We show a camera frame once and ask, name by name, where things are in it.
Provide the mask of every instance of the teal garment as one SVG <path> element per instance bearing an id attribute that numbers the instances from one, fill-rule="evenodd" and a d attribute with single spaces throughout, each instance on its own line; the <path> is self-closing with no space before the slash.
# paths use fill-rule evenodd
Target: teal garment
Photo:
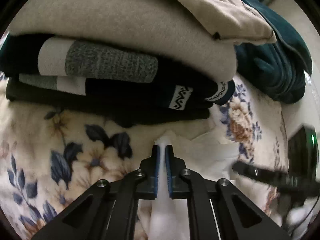
<path id="1" fill-rule="evenodd" d="M 255 8 L 272 26 L 277 42 L 255 46 L 235 46 L 237 71 L 273 100 L 292 104 L 305 90 L 306 71 L 312 74 L 307 45 L 299 33 L 280 15 L 257 0 L 241 0 Z"/>

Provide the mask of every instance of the metal bolt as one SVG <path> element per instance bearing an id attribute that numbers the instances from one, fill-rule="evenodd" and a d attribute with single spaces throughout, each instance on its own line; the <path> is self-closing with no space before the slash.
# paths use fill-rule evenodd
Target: metal bolt
<path id="1" fill-rule="evenodd" d="M 227 179 L 220 179 L 220 184 L 222 186 L 228 186 L 229 185 L 229 181 Z"/>
<path id="2" fill-rule="evenodd" d="M 182 174 L 182 175 L 185 175 L 185 176 L 188 176 L 188 175 L 191 174 L 191 171 L 190 171 L 189 169 L 183 169 L 183 170 L 181 171 L 181 174 Z"/>
<path id="3" fill-rule="evenodd" d="M 105 187 L 106 185 L 108 185 L 108 181 L 105 180 L 105 179 L 99 179 L 96 182 L 96 184 L 97 184 L 98 187 Z"/>
<path id="4" fill-rule="evenodd" d="M 137 176 L 143 176 L 143 172 L 140 169 L 137 170 Z"/>

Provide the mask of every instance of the white cloth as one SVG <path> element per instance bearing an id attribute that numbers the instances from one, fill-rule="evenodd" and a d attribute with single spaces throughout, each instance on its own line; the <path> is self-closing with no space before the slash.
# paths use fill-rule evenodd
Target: white cloth
<path id="1" fill-rule="evenodd" d="M 206 179 L 217 181 L 220 178 L 233 177 L 231 165 L 237 160 L 239 144 L 221 136 L 219 129 L 193 140 L 177 136 L 169 130 L 156 144 L 160 147 L 158 196 L 152 202 L 139 201 L 140 221 L 144 228 L 148 228 L 146 231 L 149 240 L 189 240 L 187 200 L 172 200 L 169 197 L 165 146 L 172 144 L 175 156 L 183 158 L 187 168 L 200 173 Z M 147 219 L 148 214 L 143 212 L 148 210 L 148 205 L 152 206 L 150 222 Z"/>
<path id="2" fill-rule="evenodd" d="M 241 0 L 178 0 L 210 34 L 222 40 L 260 45 L 276 42 L 276 36 L 258 11 Z"/>
<path id="3" fill-rule="evenodd" d="M 170 57 L 216 82 L 236 74 L 233 44 L 214 41 L 177 0 L 28 0 L 9 30 L 12 35 L 85 38 Z"/>

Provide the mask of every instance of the floral blanket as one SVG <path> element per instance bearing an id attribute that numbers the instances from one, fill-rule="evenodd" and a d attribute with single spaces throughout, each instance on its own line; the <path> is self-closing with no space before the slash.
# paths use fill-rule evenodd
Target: floral blanket
<path id="1" fill-rule="evenodd" d="M 98 179 L 115 181 L 139 167 L 166 130 L 193 139 L 214 128 L 238 141 L 239 158 L 285 169 L 281 106 L 236 76 L 236 92 L 207 120 L 122 128 L 102 116 L 10 102 L 0 76 L 0 207 L 22 239 L 30 239 Z M 238 177 L 237 186 L 267 214 L 274 188 Z M 135 239 L 148 239 L 138 218 Z"/>

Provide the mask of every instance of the stack of clothes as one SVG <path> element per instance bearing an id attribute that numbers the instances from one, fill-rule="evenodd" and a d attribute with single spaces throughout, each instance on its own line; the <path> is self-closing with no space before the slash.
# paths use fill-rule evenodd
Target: stack of clothes
<path id="1" fill-rule="evenodd" d="M 233 95 L 238 67 L 292 103 L 310 55 L 268 10 L 255 0 L 29 0 L 0 50 L 7 98 L 122 126 L 203 119 Z"/>

